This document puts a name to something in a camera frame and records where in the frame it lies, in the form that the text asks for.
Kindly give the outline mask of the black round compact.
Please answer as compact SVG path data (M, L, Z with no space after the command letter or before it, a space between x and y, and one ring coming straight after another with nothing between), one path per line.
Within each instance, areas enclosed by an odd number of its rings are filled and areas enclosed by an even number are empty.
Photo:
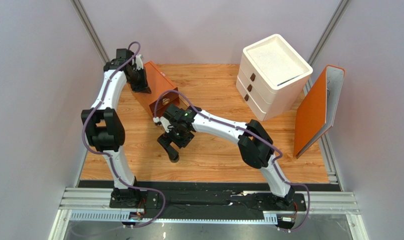
M180 160L180 157L179 157L179 156L170 159L170 161L171 161L172 163L177 163L179 160Z

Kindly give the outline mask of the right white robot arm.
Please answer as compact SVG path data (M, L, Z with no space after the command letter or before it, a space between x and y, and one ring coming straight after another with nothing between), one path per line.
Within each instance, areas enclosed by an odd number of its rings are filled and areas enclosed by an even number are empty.
M286 202L293 200L295 190L277 163L282 154L273 146L260 122L232 121L198 107L182 109L175 105L170 105L162 116L155 116L153 121L165 130L157 141L171 162L179 161L179 153L173 144L184 148L193 140L195 133L211 134L237 145L243 162L261 172L274 196Z

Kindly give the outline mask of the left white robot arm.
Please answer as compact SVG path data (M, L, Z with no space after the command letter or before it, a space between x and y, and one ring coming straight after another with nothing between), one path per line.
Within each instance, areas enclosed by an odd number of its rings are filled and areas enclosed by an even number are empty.
M116 108L125 85L135 93L149 94L151 89L142 55L129 48L118 48L116 57L105 64L103 71L104 80L94 104L81 112L81 136L84 146L108 163L114 179L111 200L134 206L140 202L141 193L134 186L136 178L124 154L125 130Z

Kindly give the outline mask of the orange drawer box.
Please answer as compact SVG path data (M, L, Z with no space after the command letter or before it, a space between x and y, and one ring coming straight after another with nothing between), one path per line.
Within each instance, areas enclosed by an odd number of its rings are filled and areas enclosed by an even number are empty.
M148 85L151 93L131 92L140 105L154 117L155 104L159 96L167 90L178 90L178 86L166 76L162 70L153 61L144 64ZM157 116L163 115L169 105L180 105L179 95L174 92L166 93L159 101L156 112Z

